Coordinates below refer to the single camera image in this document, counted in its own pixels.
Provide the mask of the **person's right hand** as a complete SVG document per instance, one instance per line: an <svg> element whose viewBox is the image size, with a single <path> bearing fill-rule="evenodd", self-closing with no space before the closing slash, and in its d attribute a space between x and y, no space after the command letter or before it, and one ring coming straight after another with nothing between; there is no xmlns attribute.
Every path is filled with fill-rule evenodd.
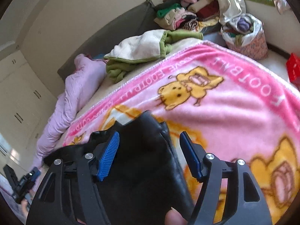
<svg viewBox="0 0 300 225"><path fill-rule="evenodd" d="M173 207L165 215L165 225L187 225L187 223L182 215Z"/></svg>

